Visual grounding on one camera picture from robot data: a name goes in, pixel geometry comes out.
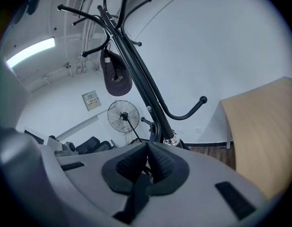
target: fluorescent light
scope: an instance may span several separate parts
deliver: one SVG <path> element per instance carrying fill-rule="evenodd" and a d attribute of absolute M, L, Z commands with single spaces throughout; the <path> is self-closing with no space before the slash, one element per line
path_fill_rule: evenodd
<path fill-rule="evenodd" d="M 52 47 L 55 47 L 54 38 L 44 40 L 42 42 L 36 43 L 36 44 L 20 51 L 16 55 L 12 56 L 8 61 L 6 61 L 6 63 L 7 63 L 9 68 L 12 68 L 16 64 L 20 63 L 22 60 L 28 58 L 29 56 L 32 56 L 36 53 L 39 53 L 43 50 L 46 50 L 46 49 L 49 49 Z"/>

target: black cap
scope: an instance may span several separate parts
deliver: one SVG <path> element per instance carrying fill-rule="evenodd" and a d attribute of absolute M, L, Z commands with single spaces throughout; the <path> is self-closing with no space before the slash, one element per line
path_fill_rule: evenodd
<path fill-rule="evenodd" d="M 105 86 L 113 96 L 123 96 L 132 88 L 132 78 L 123 59 L 107 49 L 100 55 L 100 65 L 103 69 Z"/>

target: black metal coat rack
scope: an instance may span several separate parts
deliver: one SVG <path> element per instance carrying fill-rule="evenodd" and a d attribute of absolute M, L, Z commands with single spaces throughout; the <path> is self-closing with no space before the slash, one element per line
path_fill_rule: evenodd
<path fill-rule="evenodd" d="M 177 135 L 173 133 L 169 125 L 169 122 L 166 119 L 165 114 L 174 120 L 187 119 L 191 117 L 203 104 L 207 102 L 207 98 L 205 96 L 200 97 L 197 104 L 184 116 L 174 116 L 170 113 L 150 72 L 148 71 L 144 61 L 137 52 L 136 48 L 134 47 L 134 45 L 141 46 L 142 45 L 141 42 L 131 41 L 124 31 L 124 24 L 127 18 L 137 9 L 139 9 L 146 3 L 151 2 L 152 0 L 143 1 L 126 14 L 127 1 L 128 0 L 122 0 L 117 23 L 113 19 L 117 18 L 117 16 L 110 15 L 110 13 L 107 10 L 106 0 L 103 1 L 104 7 L 100 5 L 97 7 L 101 16 L 90 15 L 77 9 L 66 7 L 62 4 L 59 5 L 57 9 L 68 11 L 71 13 L 76 13 L 84 17 L 73 23 L 73 25 L 76 25 L 77 23 L 85 19 L 90 19 L 95 23 L 99 24 L 103 28 L 106 34 L 105 42 L 97 48 L 83 52 L 82 56 L 86 57 L 94 52 L 98 52 L 104 49 L 109 43 L 109 41 L 112 40 L 120 56 L 122 57 L 128 71 L 130 72 L 133 82 L 136 85 L 139 93 L 141 94 L 141 97 L 144 103 L 146 104 L 147 110 L 149 111 L 154 121 L 156 127 L 154 141 L 159 142 L 162 134 L 164 137 L 165 144 L 182 148 L 180 139 Z"/>

